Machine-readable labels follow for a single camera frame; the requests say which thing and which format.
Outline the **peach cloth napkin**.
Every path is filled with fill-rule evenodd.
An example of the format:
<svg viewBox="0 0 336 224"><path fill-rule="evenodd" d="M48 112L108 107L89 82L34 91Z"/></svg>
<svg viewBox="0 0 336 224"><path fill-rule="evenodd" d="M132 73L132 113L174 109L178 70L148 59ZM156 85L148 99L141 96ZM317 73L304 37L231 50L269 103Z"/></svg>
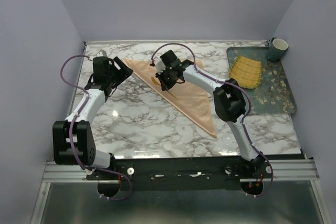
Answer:
<svg viewBox="0 0 336 224"><path fill-rule="evenodd" d="M140 80L156 92L156 86L151 81L151 77L155 77L156 69L151 67L149 62L129 59L124 59L123 62L133 70L133 73ZM156 93L210 136L214 138L217 137L208 93L206 91L188 82L184 84L176 84L169 91L177 97L177 100L169 95Z"/></svg>

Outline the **orange plastic knife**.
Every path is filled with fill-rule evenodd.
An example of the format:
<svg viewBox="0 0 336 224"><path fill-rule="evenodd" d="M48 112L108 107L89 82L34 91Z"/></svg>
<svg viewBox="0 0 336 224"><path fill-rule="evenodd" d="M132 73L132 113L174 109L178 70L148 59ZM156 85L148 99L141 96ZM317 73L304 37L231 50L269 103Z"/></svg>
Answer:
<svg viewBox="0 0 336 224"><path fill-rule="evenodd" d="M157 79L155 77L151 77L151 81L156 86L155 90L156 90L157 93L169 95L169 96L171 96L171 97L173 97L174 99L177 100L177 97L172 92L161 90L161 84L157 81Z"/></svg>

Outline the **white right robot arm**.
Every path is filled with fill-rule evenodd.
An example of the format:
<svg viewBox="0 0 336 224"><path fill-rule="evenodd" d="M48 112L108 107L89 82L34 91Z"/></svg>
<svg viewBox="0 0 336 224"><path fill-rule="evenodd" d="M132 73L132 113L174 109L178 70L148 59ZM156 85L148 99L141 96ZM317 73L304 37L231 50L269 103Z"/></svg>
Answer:
<svg viewBox="0 0 336 224"><path fill-rule="evenodd" d="M160 56L158 62L152 59L150 66L156 68L155 76L163 91L170 90L177 83L188 82L212 95L217 116L228 124L238 144L242 173L249 178L259 174L266 158L255 147L244 124L245 117L250 113L245 106L251 107L251 101L237 81L216 78L198 68L195 62L181 61L172 50Z"/></svg>

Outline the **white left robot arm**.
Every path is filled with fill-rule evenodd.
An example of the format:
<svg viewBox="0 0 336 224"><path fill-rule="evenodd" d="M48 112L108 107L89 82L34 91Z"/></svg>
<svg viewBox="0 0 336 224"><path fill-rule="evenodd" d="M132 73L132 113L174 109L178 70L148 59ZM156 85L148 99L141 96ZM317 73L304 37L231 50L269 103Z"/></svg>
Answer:
<svg viewBox="0 0 336 224"><path fill-rule="evenodd" d="M92 59L93 73L83 91L77 107L52 127L54 161L58 165L79 165L82 169L98 168L104 179L116 175L115 157L97 150L91 123L99 109L116 88L133 74L118 57Z"/></svg>

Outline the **yellow woven coaster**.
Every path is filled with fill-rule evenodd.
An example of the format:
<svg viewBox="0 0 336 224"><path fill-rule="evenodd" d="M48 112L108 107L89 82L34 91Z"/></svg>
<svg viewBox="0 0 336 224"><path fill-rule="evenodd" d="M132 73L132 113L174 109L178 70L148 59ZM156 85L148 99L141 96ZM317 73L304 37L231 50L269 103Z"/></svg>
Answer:
<svg viewBox="0 0 336 224"><path fill-rule="evenodd" d="M262 76L261 61L238 56L230 68L229 77L237 81L240 87L255 89Z"/></svg>

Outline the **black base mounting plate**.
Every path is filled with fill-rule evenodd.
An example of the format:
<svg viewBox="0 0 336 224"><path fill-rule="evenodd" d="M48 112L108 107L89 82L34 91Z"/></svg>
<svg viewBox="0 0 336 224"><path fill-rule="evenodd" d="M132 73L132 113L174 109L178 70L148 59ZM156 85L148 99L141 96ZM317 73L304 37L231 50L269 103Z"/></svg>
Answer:
<svg viewBox="0 0 336 224"><path fill-rule="evenodd" d="M252 163L240 156L189 158L118 159L113 162L116 174L95 170L87 180L120 183L123 189L145 190L240 190L248 182L271 178L269 164L259 157Z"/></svg>

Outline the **floral teal tray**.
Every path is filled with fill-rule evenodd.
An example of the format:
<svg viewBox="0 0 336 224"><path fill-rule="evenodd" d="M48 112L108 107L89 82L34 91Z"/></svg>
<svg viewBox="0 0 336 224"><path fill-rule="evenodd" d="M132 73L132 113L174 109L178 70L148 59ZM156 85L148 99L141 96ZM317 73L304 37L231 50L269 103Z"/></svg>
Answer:
<svg viewBox="0 0 336 224"><path fill-rule="evenodd" d="M254 89L247 89L252 102L251 114L293 114L297 106L281 62L267 60L267 47L230 47L229 66L239 57L261 62L261 81Z"/></svg>

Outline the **teal mug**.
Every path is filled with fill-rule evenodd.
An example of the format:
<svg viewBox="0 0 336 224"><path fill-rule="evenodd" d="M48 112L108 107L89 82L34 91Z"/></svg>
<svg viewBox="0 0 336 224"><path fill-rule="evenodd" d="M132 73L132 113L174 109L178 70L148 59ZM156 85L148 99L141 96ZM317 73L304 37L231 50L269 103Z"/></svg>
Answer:
<svg viewBox="0 0 336 224"><path fill-rule="evenodd" d="M270 62L278 62L285 55L289 46L283 39L273 37L268 43L266 58Z"/></svg>

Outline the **aluminium frame rail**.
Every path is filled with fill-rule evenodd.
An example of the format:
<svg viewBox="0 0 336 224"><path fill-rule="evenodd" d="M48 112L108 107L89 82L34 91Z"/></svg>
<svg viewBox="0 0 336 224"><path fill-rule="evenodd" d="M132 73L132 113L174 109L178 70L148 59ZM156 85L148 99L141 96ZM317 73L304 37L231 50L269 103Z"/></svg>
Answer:
<svg viewBox="0 0 336 224"><path fill-rule="evenodd" d="M318 180L320 178L314 160L273 160L271 165L274 171L274 181L304 181ZM48 162L45 166L42 181L44 183L116 183L117 180L90 177L78 166L57 165Z"/></svg>

